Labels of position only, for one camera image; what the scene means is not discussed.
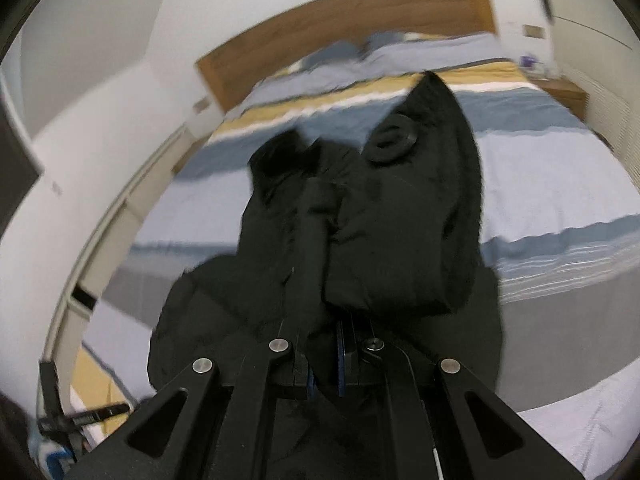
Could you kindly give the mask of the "striped duvet cover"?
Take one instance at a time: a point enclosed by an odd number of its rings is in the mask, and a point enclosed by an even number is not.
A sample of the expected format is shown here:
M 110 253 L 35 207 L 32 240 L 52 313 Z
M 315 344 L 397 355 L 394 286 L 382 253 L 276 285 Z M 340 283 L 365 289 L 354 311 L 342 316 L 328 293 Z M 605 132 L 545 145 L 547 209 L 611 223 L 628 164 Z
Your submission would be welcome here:
M 94 308 L 74 408 L 153 392 L 149 342 L 173 281 L 238 244 L 247 163 L 291 127 L 362 145 L 418 73 L 363 61 L 352 80 L 255 84 L 169 183 Z M 480 249 L 499 278 L 497 390 L 588 479 L 606 479 L 639 433 L 639 194 L 622 164 L 510 58 L 434 72 L 480 150 Z

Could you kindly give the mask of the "striped pillow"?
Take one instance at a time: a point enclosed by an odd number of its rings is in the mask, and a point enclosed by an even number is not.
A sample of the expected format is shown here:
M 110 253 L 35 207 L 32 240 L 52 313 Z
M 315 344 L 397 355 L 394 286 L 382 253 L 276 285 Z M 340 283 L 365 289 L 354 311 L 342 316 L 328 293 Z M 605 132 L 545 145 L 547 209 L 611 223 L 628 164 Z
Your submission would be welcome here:
M 329 44 L 269 76 L 270 84 L 315 84 L 352 80 L 364 73 L 360 47 L 347 40 Z
M 368 38 L 363 61 L 401 72 L 420 72 L 473 63 L 508 60 L 491 32 L 427 39 L 418 32 L 375 32 Z

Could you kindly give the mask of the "left striped pillow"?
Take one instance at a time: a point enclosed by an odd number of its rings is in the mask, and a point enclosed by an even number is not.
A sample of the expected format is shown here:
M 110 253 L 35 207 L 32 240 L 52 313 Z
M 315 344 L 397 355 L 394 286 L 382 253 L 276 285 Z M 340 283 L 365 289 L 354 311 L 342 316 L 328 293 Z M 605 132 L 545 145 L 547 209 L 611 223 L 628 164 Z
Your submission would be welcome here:
M 352 80 L 364 73 L 360 47 L 347 40 L 329 44 L 269 76 L 270 84 L 315 84 Z

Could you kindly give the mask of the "wooden nightstand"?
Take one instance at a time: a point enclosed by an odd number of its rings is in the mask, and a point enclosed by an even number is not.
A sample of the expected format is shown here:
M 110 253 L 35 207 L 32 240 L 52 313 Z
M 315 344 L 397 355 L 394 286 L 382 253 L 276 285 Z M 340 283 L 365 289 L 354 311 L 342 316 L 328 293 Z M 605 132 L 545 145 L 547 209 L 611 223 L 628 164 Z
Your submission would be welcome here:
M 530 82 L 549 93 L 582 122 L 586 120 L 588 93 L 566 78 L 530 78 Z

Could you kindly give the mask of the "wooden headboard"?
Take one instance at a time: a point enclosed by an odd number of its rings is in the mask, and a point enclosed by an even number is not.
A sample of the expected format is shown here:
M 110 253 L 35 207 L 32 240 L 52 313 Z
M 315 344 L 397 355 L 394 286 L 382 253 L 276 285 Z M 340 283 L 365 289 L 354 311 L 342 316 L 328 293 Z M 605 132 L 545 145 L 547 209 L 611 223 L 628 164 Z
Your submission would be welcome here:
M 241 32 L 196 62 L 228 112 L 262 79 L 340 40 L 361 47 L 375 32 L 442 36 L 497 31 L 490 0 L 314 0 Z

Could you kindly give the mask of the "black puffer coat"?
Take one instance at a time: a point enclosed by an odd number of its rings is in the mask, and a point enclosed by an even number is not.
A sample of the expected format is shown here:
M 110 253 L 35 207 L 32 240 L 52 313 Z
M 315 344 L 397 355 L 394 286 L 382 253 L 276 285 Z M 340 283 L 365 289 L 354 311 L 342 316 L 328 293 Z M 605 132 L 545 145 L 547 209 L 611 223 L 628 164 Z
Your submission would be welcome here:
M 340 402 L 370 338 L 421 363 L 456 359 L 498 382 L 498 280 L 480 255 L 480 156 L 446 84 L 425 73 L 362 148 L 295 130 L 250 158 L 238 249 L 183 273 L 154 328 L 155 389 L 199 358 L 224 380 L 277 336 Z

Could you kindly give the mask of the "right striped pillow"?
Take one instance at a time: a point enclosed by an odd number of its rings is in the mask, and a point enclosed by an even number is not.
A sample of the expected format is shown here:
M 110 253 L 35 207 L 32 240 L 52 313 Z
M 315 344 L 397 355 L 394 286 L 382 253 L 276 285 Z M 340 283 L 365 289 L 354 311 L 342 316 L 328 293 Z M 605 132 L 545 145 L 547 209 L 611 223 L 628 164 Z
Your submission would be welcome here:
M 368 38 L 363 61 L 401 72 L 420 72 L 473 63 L 508 60 L 491 32 L 427 39 L 418 32 L 375 32 Z

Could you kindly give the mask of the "white low cabinet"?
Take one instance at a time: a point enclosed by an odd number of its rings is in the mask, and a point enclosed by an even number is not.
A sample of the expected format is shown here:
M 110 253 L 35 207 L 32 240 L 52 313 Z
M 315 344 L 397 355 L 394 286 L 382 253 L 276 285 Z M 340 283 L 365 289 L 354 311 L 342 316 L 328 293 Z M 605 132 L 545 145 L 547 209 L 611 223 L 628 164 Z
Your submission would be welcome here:
M 186 125 L 171 133 L 117 195 L 81 249 L 58 300 L 42 355 L 55 362 L 66 408 L 72 406 L 77 353 L 94 303 L 124 261 L 145 218 L 203 143 Z

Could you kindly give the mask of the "white wardrobe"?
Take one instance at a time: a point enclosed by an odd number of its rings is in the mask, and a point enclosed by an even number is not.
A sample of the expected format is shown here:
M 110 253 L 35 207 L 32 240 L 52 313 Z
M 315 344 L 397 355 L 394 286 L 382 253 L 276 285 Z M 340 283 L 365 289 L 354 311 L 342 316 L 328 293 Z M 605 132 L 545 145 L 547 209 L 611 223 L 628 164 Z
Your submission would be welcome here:
M 614 0 L 549 0 L 561 73 L 588 93 L 587 124 L 639 182 L 639 38 Z

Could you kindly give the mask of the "right wall switch plate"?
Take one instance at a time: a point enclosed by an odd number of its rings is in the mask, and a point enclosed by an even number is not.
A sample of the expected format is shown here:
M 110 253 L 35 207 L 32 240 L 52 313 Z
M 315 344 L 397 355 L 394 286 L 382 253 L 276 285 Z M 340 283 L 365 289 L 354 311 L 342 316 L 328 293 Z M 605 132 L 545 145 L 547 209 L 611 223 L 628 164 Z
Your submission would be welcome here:
M 546 32 L 544 31 L 544 28 L 541 26 L 524 24 L 523 36 L 527 38 L 533 38 L 533 39 L 544 39 L 546 38 Z

